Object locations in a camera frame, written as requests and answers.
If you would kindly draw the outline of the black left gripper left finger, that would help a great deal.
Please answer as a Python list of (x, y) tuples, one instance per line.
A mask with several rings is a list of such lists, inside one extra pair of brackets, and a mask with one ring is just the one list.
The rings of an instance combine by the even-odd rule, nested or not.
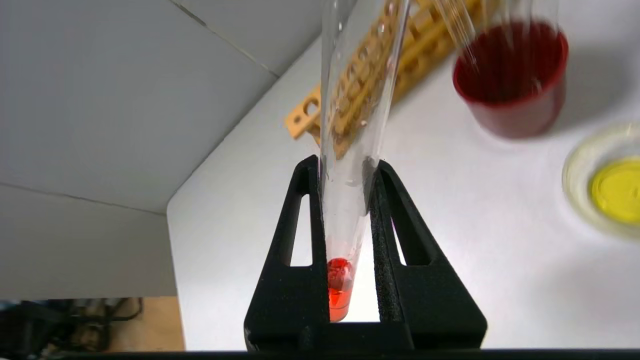
[[(327, 250), (319, 192), (319, 158), (295, 166), (270, 248), (244, 319), (249, 351), (298, 350), (307, 328), (327, 325)], [(309, 197), (311, 264), (291, 266), (302, 198)]]

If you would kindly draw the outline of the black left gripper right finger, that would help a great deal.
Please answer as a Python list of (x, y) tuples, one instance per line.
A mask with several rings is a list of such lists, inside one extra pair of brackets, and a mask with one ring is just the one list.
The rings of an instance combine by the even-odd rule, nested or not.
[(386, 161), (370, 216), (380, 322), (402, 324), (417, 350), (479, 349), (487, 319)]

